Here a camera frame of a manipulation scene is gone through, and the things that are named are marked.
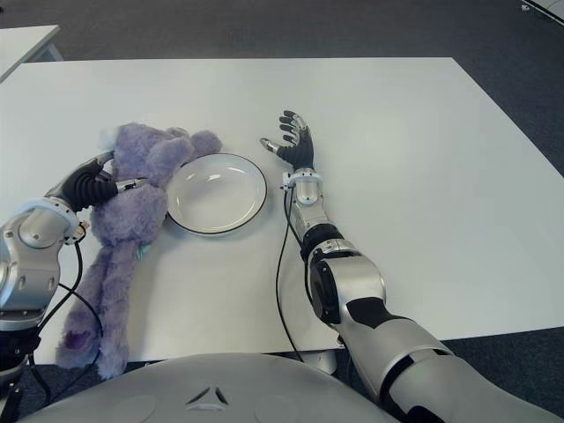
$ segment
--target white bracket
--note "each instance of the white bracket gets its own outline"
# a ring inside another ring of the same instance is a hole
[[[282,174],[282,186],[280,189],[288,191],[290,188],[296,186],[297,181],[315,181],[321,185],[323,184],[323,177],[317,172],[296,172],[294,174],[284,172]]]

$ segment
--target plate rim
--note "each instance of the plate rim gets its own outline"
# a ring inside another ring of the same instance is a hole
[[[248,218],[247,220],[245,220],[243,223],[241,223],[238,226],[232,227],[231,229],[227,229],[226,231],[220,231],[220,232],[202,232],[202,231],[197,231],[196,229],[190,229],[189,227],[186,227],[185,225],[179,223],[172,214],[170,214],[170,211],[168,210],[168,206],[167,206],[167,216],[179,227],[181,227],[182,229],[186,229],[189,232],[192,232],[193,234],[201,234],[201,235],[219,235],[219,234],[226,234],[228,232],[232,232],[235,229],[239,229],[242,226],[247,225],[252,219],[255,218],[255,216],[263,209],[264,207],[264,203],[266,203],[266,197],[268,196],[268,183],[266,183],[266,177],[264,176],[263,171],[261,170],[261,168],[259,166],[256,165],[256,163],[250,159],[247,159],[246,157],[243,157],[239,154],[232,154],[230,152],[215,152],[213,154],[205,154],[204,156],[200,156],[195,160],[192,161],[187,161],[185,163],[182,163],[181,166],[178,168],[179,170],[182,169],[183,167],[185,167],[186,165],[190,164],[190,163],[194,163],[197,160],[206,158],[206,157],[211,157],[211,156],[234,156],[234,157],[238,157],[240,159],[246,160],[247,162],[249,162],[251,165],[253,165],[254,167],[256,167],[256,169],[258,170],[258,172],[261,174],[261,176],[263,177],[263,182],[264,182],[264,197],[263,197],[263,201],[261,203],[261,205],[258,207],[258,209],[256,209],[255,213]]]

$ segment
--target robot forearm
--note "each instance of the robot forearm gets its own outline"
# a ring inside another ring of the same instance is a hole
[[[374,401],[409,422],[564,421],[497,388],[417,323],[388,312],[377,267],[323,209],[309,129],[292,112],[280,120],[281,129],[294,135],[285,139],[295,145],[281,147],[266,138],[261,143],[294,168],[283,188],[295,193],[290,216],[309,268],[315,314],[340,334]]]

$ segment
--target stuffed animal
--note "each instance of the stuffed animal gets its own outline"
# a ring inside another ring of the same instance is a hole
[[[166,185],[183,163],[220,148],[221,142],[210,131],[191,137],[180,128],[156,130],[138,123],[117,129],[115,180],[144,177],[149,183],[123,192],[92,212],[92,230],[102,248],[78,293],[98,313],[104,333],[100,338],[92,313],[76,301],[56,351],[60,367],[84,367],[100,349],[100,376],[108,379],[123,372],[129,356],[126,324],[133,270],[139,251],[154,241],[166,216]]]

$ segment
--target white plate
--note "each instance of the white plate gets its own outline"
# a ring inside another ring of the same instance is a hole
[[[197,234],[223,234],[253,219],[266,199],[266,180],[252,162],[211,154],[186,163],[168,184],[168,215]]]

